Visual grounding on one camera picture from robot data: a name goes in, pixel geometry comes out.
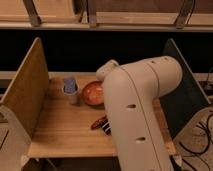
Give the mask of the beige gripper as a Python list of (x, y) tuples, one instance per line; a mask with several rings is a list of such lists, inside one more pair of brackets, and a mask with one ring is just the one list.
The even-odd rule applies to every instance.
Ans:
[(96, 71), (96, 78), (99, 81), (103, 81), (106, 75), (118, 66), (119, 63), (116, 60), (114, 59), (109, 60)]

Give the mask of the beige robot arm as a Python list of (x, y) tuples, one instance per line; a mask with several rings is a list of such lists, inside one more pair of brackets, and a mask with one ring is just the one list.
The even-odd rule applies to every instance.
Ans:
[(110, 60), (96, 71), (122, 171), (174, 171), (153, 100), (175, 90), (182, 80), (170, 56), (120, 65)]

